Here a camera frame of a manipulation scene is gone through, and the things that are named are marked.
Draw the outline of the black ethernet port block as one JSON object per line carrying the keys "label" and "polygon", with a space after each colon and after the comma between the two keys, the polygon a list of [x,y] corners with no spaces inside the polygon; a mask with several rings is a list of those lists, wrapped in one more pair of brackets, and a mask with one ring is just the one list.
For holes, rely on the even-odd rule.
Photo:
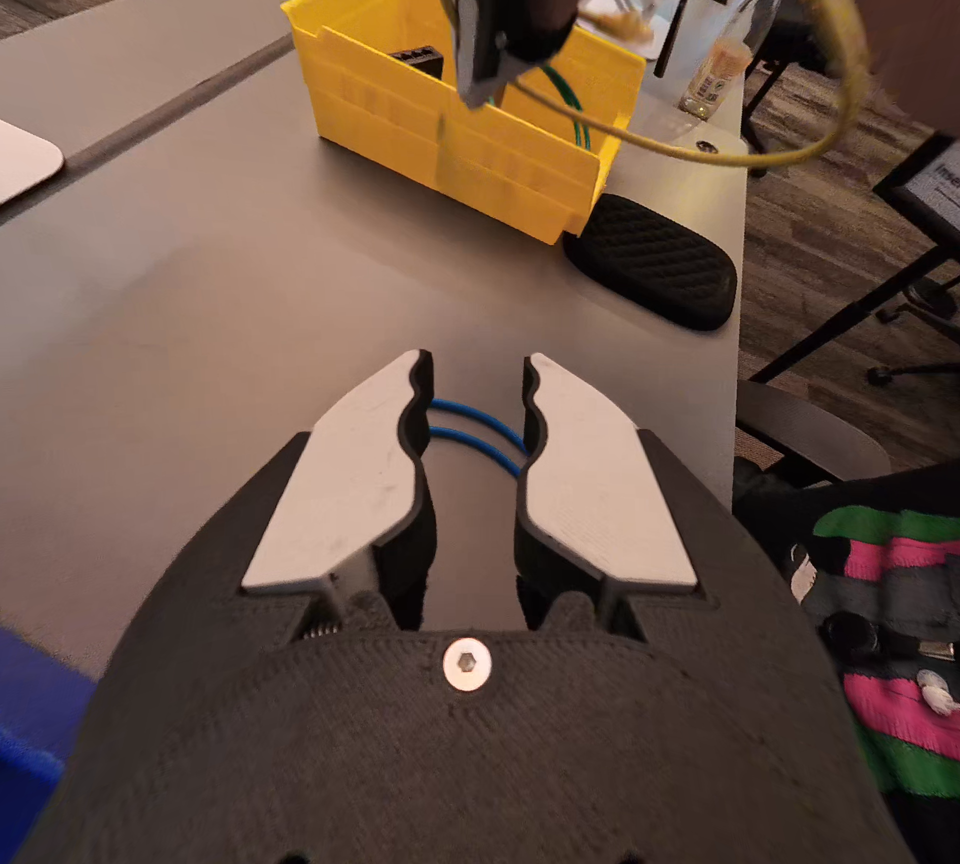
{"label": "black ethernet port block", "polygon": [[432,44],[426,44],[394,51],[388,54],[388,57],[417,73],[456,88],[458,49],[457,45],[453,44],[444,52]]}

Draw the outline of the clear plastic bottle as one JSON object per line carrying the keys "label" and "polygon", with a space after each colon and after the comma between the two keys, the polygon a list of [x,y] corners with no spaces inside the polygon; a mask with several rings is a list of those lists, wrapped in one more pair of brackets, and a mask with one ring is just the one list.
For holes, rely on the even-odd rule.
{"label": "clear plastic bottle", "polygon": [[742,0],[678,99],[678,109],[712,118],[736,79],[755,62],[783,0]]}

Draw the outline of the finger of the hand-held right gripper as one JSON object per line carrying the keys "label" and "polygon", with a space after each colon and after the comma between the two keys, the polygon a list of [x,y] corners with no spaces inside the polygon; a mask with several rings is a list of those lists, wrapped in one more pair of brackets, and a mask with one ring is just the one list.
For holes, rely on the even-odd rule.
{"label": "finger of the hand-held right gripper", "polygon": [[462,103],[477,111],[498,101],[512,80],[512,59],[500,27],[498,0],[456,0],[457,90]]}
{"label": "finger of the hand-held right gripper", "polygon": [[501,103],[509,86],[516,83],[523,76],[529,75],[537,70],[543,70],[551,64],[552,61],[549,58],[531,62],[507,52],[500,52],[497,57],[494,75],[491,79],[490,102]]}

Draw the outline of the blue plastic bin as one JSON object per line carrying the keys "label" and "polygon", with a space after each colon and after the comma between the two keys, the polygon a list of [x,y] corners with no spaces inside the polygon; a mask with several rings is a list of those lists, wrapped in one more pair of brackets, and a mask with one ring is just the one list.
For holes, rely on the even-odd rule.
{"label": "blue plastic bin", "polygon": [[95,680],[1,629],[1,861],[13,861],[58,786]]}

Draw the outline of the grey office chair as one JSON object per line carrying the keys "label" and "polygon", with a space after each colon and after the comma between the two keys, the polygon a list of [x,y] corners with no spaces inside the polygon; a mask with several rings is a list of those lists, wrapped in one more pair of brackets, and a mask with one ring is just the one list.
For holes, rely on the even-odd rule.
{"label": "grey office chair", "polygon": [[795,489],[894,473],[873,438],[795,394],[753,380],[737,386],[737,428],[779,454],[769,472]]}

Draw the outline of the silver laptop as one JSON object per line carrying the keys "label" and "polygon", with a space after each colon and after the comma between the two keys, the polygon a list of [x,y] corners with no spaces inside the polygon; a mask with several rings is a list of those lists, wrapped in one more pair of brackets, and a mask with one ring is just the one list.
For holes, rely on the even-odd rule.
{"label": "silver laptop", "polygon": [[1,207],[48,181],[65,165],[50,141],[1,121]]}

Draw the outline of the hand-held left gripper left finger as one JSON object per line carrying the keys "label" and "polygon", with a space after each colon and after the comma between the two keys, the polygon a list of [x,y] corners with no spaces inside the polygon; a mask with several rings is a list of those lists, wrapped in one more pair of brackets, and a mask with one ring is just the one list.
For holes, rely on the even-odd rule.
{"label": "hand-held left gripper left finger", "polygon": [[241,581],[245,594],[315,594],[339,612],[380,594],[423,618],[437,521],[423,456],[430,351],[408,350],[328,409],[306,439]]}

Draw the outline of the yellow plastic bin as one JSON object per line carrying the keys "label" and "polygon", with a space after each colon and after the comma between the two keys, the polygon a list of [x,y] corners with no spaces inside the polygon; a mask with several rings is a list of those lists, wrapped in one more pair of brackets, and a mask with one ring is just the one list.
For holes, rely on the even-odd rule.
{"label": "yellow plastic bin", "polygon": [[570,118],[513,88],[469,110],[456,87],[390,59],[447,52],[439,0],[289,0],[318,135],[545,244],[581,234],[621,142],[577,144]]}

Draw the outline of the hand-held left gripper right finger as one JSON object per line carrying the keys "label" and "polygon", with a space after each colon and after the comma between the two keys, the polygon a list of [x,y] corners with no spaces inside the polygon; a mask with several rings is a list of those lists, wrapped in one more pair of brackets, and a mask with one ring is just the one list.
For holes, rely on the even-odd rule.
{"label": "hand-held left gripper right finger", "polygon": [[699,579],[649,461],[617,403],[546,354],[524,359],[514,565],[542,601],[579,592],[597,618],[629,595],[688,596]]}

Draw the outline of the black textured pad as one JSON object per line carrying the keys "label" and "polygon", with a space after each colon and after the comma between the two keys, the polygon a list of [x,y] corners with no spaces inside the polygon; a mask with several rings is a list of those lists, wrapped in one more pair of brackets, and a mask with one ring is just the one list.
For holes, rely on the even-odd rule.
{"label": "black textured pad", "polygon": [[600,196],[581,234],[564,234],[561,248],[587,278],[686,330],[720,330],[734,312],[738,270],[732,258],[630,198]]}

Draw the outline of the black framed marker sign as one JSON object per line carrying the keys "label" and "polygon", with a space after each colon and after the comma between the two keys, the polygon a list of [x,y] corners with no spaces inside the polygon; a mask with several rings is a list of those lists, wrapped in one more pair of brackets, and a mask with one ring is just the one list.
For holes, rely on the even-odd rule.
{"label": "black framed marker sign", "polygon": [[750,376],[766,384],[857,327],[926,280],[937,268],[959,261],[959,144],[936,132],[874,186],[873,194],[922,234],[931,246],[916,260],[847,304],[804,338]]}

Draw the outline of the person's right forearm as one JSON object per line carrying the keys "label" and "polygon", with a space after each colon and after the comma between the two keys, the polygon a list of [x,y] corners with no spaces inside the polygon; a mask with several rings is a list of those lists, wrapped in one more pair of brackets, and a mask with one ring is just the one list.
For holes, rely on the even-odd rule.
{"label": "person's right forearm", "polygon": [[882,90],[913,120],[959,134],[959,0],[855,0]]}

